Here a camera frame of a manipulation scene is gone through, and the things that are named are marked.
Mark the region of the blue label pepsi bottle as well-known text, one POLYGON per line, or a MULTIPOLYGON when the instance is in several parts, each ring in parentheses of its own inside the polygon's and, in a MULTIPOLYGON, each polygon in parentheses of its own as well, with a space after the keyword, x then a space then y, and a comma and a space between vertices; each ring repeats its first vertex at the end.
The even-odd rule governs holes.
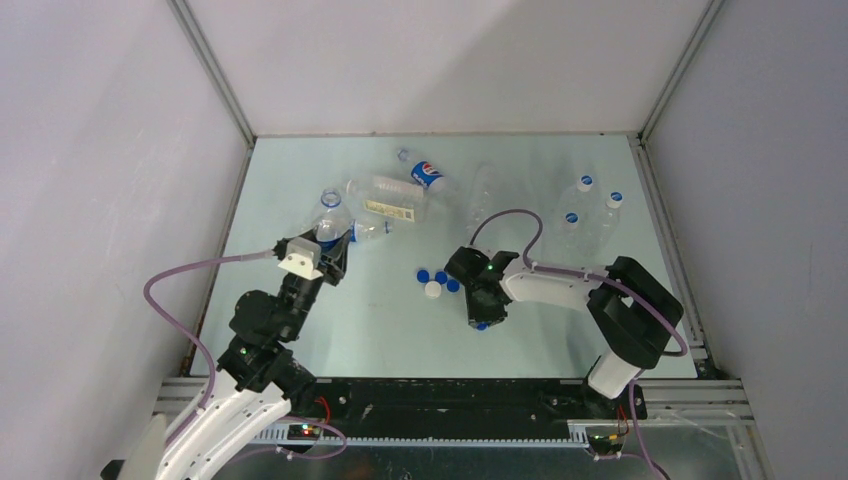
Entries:
POLYGON ((323 251, 330 250, 353 227, 354 219, 337 188, 325 189, 316 205, 312 219, 315 242, 323 251))

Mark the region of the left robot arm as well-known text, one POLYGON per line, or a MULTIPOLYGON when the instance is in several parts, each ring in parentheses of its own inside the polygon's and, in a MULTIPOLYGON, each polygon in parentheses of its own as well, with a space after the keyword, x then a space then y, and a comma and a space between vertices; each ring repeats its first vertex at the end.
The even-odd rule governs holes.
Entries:
POLYGON ((257 434, 288 414, 304 416, 316 403, 316 378, 294 357, 295 341, 324 285, 344 278, 353 230, 321 242, 315 232, 283 238, 257 253, 213 259, 213 264, 275 258, 286 273, 276 294, 244 293, 236 303, 234 333, 217 360, 196 336, 209 377, 173 419, 152 417, 126 459, 110 461, 103 479, 211 479, 257 434))

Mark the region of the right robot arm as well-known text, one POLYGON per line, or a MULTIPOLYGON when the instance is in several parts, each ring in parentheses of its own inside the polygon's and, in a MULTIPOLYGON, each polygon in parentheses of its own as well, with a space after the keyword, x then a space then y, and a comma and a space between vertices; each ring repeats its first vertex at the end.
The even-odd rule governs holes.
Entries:
POLYGON ((593 417, 616 411, 622 392, 641 372, 657 366, 670 341, 677 342, 680 355, 688 351, 677 330, 684 314, 681 302, 633 258, 577 268, 462 246, 444 269, 461 285, 468 324, 476 330, 505 321, 508 306, 516 302, 590 315, 607 343, 581 392, 583 408, 593 417))

